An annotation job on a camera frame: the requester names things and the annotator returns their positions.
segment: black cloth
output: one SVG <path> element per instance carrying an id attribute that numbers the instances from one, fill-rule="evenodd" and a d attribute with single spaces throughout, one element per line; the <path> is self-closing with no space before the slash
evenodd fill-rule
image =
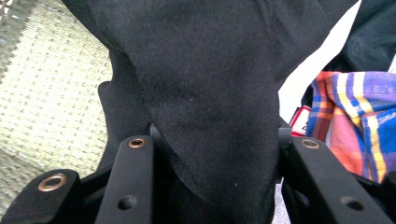
<path id="1" fill-rule="evenodd" d="M 388 71 L 396 54 L 396 1 L 362 0 L 345 46 L 328 71 Z"/>
<path id="2" fill-rule="evenodd" d="M 146 121 L 172 148 L 179 181 L 170 194 L 182 199 L 164 220 L 269 221 L 277 91 L 356 0 L 64 3 L 110 50 L 114 76 L 99 88 L 106 155 Z"/>

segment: woven mat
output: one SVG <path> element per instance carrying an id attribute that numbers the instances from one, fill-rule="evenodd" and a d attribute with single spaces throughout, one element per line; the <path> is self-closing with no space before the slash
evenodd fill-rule
<path id="1" fill-rule="evenodd" d="M 111 79 L 106 48 L 59 0 L 10 2 L 0 20 L 0 217 L 45 171 L 95 170 L 106 145 L 97 86 Z"/>

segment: clothing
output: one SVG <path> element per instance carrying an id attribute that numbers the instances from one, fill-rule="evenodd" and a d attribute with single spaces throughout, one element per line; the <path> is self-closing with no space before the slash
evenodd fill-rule
<path id="1" fill-rule="evenodd" d="M 99 88 L 109 135 L 101 166 L 152 121 L 198 202 L 180 200 L 166 220 L 268 222 L 277 91 L 357 1 L 64 2 L 110 50 L 114 77 Z M 205 205 L 199 215 L 196 204 Z"/>
<path id="2" fill-rule="evenodd" d="M 396 1 L 362 1 L 351 34 L 324 70 L 388 71 L 396 54 Z"/>
<path id="3" fill-rule="evenodd" d="M 357 175 L 381 182 L 396 170 L 396 74 L 322 72 L 312 87 L 308 136 Z"/>

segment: label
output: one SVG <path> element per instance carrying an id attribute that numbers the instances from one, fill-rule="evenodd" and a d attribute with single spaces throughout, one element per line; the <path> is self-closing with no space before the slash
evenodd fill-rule
<path id="1" fill-rule="evenodd" d="M 308 123 L 310 114 L 311 108 L 309 106 L 304 105 L 298 109 L 290 123 L 292 128 L 291 136 L 305 136 L 306 124 Z"/>

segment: colorful plaid fabric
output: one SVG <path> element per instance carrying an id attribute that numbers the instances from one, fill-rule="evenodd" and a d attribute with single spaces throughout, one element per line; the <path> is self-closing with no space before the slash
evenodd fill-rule
<path id="1" fill-rule="evenodd" d="M 322 72 L 312 86 L 307 135 L 357 175 L 381 182 L 396 170 L 396 75 Z"/>

